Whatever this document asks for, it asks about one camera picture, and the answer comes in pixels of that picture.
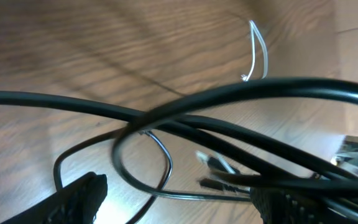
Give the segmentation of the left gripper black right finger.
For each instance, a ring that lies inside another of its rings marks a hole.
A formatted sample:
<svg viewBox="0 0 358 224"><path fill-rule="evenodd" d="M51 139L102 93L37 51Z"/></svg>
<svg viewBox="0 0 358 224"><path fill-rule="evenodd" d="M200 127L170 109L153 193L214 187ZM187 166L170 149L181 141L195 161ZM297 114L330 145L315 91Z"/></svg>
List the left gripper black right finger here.
<svg viewBox="0 0 358 224"><path fill-rule="evenodd" d="M277 190L250 188L250 201L264 224L346 224L353 221L315 204Z"/></svg>

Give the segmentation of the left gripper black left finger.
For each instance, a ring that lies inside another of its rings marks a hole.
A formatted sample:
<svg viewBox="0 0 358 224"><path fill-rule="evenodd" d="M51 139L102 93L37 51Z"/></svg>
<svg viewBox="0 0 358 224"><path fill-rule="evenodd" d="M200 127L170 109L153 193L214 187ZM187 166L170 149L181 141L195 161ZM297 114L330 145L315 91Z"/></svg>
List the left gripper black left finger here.
<svg viewBox="0 0 358 224"><path fill-rule="evenodd" d="M107 192L106 175L89 172L1 224L92 224Z"/></svg>

